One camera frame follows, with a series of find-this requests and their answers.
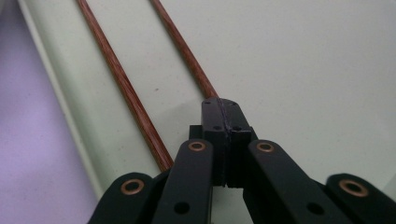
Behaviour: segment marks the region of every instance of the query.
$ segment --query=brown rod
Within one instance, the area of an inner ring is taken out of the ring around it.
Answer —
[[[134,119],[136,120],[140,132],[143,134],[158,167],[162,172],[171,168],[173,164],[172,158],[166,150],[161,137],[155,130],[148,113],[137,97],[131,82],[122,69],[120,62],[108,43],[98,21],[93,16],[93,13],[85,0],[78,0],[78,4],[93,35],[95,36],[97,44],[106,58],[107,65],[110,68],[131,113],[134,115]]]
[[[204,70],[202,69],[198,61],[195,59],[194,55],[192,54],[186,41],[184,41],[183,37],[181,36],[176,26],[173,24],[165,8],[163,8],[163,5],[161,4],[160,0],[150,0],[150,1],[154,6],[154,8],[156,9],[157,14],[163,21],[163,25],[165,26],[168,34],[172,37],[172,40],[177,46],[178,51],[181,53],[185,63],[189,67],[190,72],[193,74],[195,81],[198,83],[198,86],[200,87],[202,93],[204,94],[204,97],[205,98],[219,97],[215,91],[215,88],[213,88],[212,84],[207,78]]]

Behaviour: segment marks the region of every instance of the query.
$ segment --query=purple background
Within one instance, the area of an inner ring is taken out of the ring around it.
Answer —
[[[0,14],[0,223],[86,223],[96,198],[16,0]]]

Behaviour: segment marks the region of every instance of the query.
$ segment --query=screw hole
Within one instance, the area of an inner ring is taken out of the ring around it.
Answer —
[[[133,195],[142,191],[145,183],[140,179],[130,179],[122,183],[121,192],[125,195]]]
[[[177,203],[177,204],[175,204],[174,209],[175,209],[176,213],[183,215],[190,211],[190,205],[188,203],[184,203],[184,202]]]
[[[324,209],[317,203],[309,203],[306,208],[315,215],[323,215]]]
[[[242,130],[242,128],[239,126],[233,126],[233,130],[239,132]]]
[[[205,149],[205,144],[202,142],[189,143],[189,149],[192,151],[201,151]]]
[[[356,197],[362,198],[369,195],[369,190],[366,187],[364,187],[362,184],[354,180],[343,179],[338,184],[340,188],[343,189],[345,192],[352,194]]]

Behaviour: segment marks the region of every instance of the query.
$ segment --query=wooden rod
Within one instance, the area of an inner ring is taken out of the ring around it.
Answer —
[[[169,152],[166,150],[161,137],[158,135],[157,131],[152,124],[148,113],[137,97],[134,88],[132,87],[131,82],[126,76],[122,66],[117,59],[116,54],[108,43],[105,34],[103,33],[101,27],[99,26],[98,21],[93,16],[93,13],[88,6],[86,0],[78,0],[78,5],[90,26],[90,29],[95,36],[96,42],[100,47],[104,57],[106,58],[106,62],[108,67],[110,68],[114,79],[116,80],[120,91],[136,120],[137,125],[139,126],[140,132],[143,134],[143,137],[148,144],[148,147],[151,151],[152,156],[157,162],[158,167],[163,172],[173,165],[172,158],[169,155]]]
[[[207,78],[201,65],[198,63],[198,61],[195,59],[194,55],[192,54],[186,41],[184,41],[183,37],[181,36],[180,32],[172,22],[165,8],[163,8],[163,5],[161,4],[160,0],[150,0],[150,1],[154,6],[154,8],[156,9],[157,14],[160,17],[161,21],[163,21],[163,25],[165,26],[168,34],[172,37],[172,40],[177,46],[177,49],[182,55],[185,63],[189,67],[190,72],[194,76],[195,81],[198,83],[198,86],[201,89],[204,97],[205,98],[219,97],[215,91],[215,88],[213,88],[212,84]]]

